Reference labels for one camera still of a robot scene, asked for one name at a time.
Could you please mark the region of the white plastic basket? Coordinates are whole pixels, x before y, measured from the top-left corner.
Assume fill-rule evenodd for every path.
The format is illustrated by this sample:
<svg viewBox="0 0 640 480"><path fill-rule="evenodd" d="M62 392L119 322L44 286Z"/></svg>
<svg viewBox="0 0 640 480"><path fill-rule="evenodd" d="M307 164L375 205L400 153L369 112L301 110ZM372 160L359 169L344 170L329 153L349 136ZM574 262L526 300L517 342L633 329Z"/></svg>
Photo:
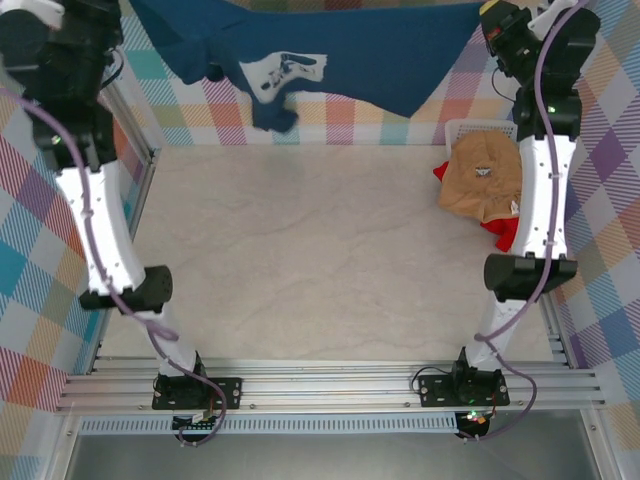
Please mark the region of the white plastic basket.
<svg viewBox="0 0 640 480"><path fill-rule="evenodd" d="M464 135L475 131L501 131L512 141L517 141L517 125L510 120L452 119L445 123L445 147L450 156L454 144Z"/></svg>

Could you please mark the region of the grey metal sheet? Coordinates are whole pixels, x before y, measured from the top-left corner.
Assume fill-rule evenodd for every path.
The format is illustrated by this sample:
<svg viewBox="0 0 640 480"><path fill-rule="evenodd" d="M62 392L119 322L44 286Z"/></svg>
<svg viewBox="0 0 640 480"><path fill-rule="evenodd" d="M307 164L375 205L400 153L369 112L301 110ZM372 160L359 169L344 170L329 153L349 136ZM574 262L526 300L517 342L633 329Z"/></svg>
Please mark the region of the grey metal sheet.
<svg viewBox="0 0 640 480"><path fill-rule="evenodd" d="M228 435L196 449L169 436L83 436L65 480L601 480L569 440L531 447L443 435Z"/></svg>

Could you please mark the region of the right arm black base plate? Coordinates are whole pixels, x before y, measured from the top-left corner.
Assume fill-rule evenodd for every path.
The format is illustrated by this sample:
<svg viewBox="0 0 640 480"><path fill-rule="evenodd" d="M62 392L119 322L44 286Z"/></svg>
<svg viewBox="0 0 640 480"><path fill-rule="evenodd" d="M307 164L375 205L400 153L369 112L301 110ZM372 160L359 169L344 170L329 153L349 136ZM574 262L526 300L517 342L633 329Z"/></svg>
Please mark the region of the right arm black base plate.
<svg viewBox="0 0 640 480"><path fill-rule="evenodd" d="M422 375L418 377L418 393L423 408L502 407L511 403L503 377L455 385L450 375Z"/></svg>

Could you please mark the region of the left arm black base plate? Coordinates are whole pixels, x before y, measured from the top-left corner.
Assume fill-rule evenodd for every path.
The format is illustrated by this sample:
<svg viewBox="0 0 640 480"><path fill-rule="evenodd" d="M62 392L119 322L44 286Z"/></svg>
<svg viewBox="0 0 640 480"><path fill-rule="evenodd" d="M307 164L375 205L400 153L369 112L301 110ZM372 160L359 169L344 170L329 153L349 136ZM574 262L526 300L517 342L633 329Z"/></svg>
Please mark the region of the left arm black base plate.
<svg viewBox="0 0 640 480"><path fill-rule="evenodd" d="M209 377L208 380L224 394L229 410L240 408L241 378ZM217 390L189 376L158 375L153 390L153 410L220 410L222 407L222 397Z"/></svg>

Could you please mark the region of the tan t-shirt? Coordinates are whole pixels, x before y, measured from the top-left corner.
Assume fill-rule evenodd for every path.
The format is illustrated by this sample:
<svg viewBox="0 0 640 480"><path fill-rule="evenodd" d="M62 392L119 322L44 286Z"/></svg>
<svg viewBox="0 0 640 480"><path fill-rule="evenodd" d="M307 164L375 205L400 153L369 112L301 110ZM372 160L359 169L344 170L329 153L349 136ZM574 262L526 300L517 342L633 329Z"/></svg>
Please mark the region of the tan t-shirt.
<svg viewBox="0 0 640 480"><path fill-rule="evenodd" d="M439 206L481 223L520 213L522 166L518 147L499 130L473 131L452 147Z"/></svg>

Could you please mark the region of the aluminium corner post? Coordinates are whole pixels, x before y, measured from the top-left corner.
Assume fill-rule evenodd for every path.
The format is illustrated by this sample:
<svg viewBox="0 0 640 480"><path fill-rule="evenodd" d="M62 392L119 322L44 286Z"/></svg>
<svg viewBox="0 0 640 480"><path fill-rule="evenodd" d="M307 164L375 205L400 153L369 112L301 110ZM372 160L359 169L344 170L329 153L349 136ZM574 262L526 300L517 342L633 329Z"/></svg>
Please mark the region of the aluminium corner post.
<svg viewBox="0 0 640 480"><path fill-rule="evenodd" d="M101 91L101 95L138 157L148 165L156 164L157 154L160 150L154 141L144 133L141 123L136 119L132 107L127 103L118 83L116 81L110 83Z"/></svg>

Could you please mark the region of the aluminium mounting rail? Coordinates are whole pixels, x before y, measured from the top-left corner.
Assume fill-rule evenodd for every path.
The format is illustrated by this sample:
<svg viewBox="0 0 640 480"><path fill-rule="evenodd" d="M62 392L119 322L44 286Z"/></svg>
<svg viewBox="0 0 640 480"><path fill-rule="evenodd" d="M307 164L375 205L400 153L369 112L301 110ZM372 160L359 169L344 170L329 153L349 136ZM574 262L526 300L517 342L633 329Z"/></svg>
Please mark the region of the aluminium mounting rail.
<svg viewBox="0 0 640 480"><path fill-rule="evenodd" d="M240 360L207 358L212 377L239 377L239 412L414 413L419 397L409 382L416 371L448 371L450 362ZM532 401L537 410L601 409L605 395L591 370L560 362L521 362L506 373L508 410ZM100 356L86 375L67 379L60 414L108 415L152 411L156 362L145 357Z"/></svg>

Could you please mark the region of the navy blue t-shirt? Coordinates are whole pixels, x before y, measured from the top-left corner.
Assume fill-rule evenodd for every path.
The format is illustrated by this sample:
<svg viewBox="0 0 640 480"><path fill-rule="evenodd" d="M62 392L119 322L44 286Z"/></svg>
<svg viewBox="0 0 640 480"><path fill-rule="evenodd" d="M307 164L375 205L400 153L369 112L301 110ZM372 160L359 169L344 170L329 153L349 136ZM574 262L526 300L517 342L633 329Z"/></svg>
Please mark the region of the navy blue t-shirt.
<svg viewBox="0 0 640 480"><path fill-rule="evenodd" d="M317 12L251 11L228 0L129 0L185 84L229 80L252 123L286 133L292 92L321 92L413 116L479 26L477 3Z"/></svg>

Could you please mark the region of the red t-shirt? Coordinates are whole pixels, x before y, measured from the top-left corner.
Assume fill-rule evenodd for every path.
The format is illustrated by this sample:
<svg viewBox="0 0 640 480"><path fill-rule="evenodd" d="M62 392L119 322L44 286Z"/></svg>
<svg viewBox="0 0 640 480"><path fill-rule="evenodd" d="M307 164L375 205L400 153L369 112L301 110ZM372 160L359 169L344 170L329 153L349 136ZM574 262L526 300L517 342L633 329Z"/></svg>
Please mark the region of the red t-shirt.
<svg viewBox="0 0 640 480"><path fill-rule="evenodd" d="M480 226L496 237L495 247L503 253L508 253L514 243L519 218L496 219Z"/></svg>

